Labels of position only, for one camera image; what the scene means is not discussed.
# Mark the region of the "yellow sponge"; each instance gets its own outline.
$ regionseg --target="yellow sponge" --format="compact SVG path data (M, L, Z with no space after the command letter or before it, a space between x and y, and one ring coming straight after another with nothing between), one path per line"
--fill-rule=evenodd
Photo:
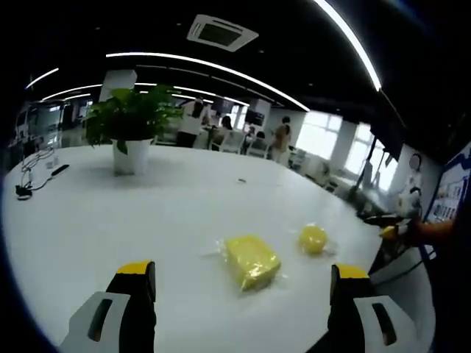
M281 267L278 256L254 235L228 239L225 246L227 262L242 290L268 285Z

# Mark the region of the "desk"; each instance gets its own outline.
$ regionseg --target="desk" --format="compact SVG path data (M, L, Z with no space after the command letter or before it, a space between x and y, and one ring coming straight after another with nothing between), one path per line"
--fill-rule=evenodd
M368 271L380 247L378 228L269 160L151 146L148 174L138 178L113 176L110 146L56 153L70 168L19 202L16 166L3 207L18 286L56 345L72 314L121 265L152 259L156 352L304 353L327 330L330 266ZM311 222L339 243L336 256L298 252L299 231ZM244 233L259 234L278 253L287 278L240 296L220 256L208 254L217 240Z

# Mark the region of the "green leaves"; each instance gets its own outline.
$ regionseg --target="green leaves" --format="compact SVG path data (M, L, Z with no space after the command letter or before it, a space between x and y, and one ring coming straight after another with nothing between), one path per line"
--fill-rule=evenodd
M127 155L126 141L124 141L124 140L118 140L118 141L116 141L116 148L117 148L118 151L120 151L121 153Z
M111 90L111 98L93 104L89 110L88 142L93 146L109 139L146 140L162 134L169 119L183 114L181 109L172 107L170 89L158 85L148 94L126 88ZM125 144L118 149L125 153Z

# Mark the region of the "white pot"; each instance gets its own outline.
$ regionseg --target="white pot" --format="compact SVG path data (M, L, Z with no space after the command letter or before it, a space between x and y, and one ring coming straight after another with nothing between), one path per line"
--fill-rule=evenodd
M144 175L147 168L149 146L152 139L124 141L127 154L124 154L118 149L117 140L112 140L112 142L115 173L118 175Z

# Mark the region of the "window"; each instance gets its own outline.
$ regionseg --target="window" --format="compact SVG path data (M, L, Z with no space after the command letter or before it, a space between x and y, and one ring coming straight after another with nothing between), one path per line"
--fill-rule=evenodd
M241 116L238 117L237 129L242 130L245 124L245 115L247 115L248 106L244 105L242 107Z
M302 123L296 147L329 160L336 145L340 126L340 116L309 112Z
M357 126L355 140L353 141L350 153L348 154L347 162L345 163L345 168L347 170L356 175L360 175L374 139L375 137L369 131L369 125L360 124ZM386 167L386 161L389 157L389 153L385 153L383 161L381 161L381 157L383 156L383 149L384 145L379 140L377 140L370 162L373 167L372 182L374 182L376 173L379 171L379 187L380 189L387 191L391 185L392 177L396 171L397 161L392 160Z

